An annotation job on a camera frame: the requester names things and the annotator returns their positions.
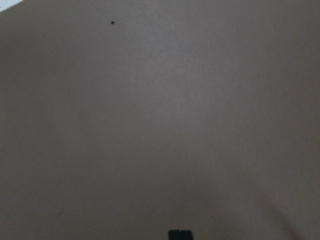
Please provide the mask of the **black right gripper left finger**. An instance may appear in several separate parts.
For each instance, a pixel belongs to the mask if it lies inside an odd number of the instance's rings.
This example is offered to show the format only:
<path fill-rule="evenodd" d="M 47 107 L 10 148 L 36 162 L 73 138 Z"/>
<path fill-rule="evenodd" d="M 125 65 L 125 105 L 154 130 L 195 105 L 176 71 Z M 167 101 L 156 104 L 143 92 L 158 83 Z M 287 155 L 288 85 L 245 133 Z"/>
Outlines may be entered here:
<path fill-rule="evenodd" d="M 168 231 L 168 239 L 169 240 L 180 240 L 180 230 L 171 229 Z"/>

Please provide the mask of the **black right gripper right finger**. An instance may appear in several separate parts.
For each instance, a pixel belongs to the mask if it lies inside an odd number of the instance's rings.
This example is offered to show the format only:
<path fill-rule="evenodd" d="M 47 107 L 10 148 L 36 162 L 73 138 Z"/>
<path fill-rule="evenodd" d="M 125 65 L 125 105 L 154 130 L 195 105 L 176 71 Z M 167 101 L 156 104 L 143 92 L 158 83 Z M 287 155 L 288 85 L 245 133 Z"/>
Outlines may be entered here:
<path fill-rule="evenodd" d="M 191 230 L 181 230 L 180 231 L 181 240 L 193 240 L 193 233 Z"/>

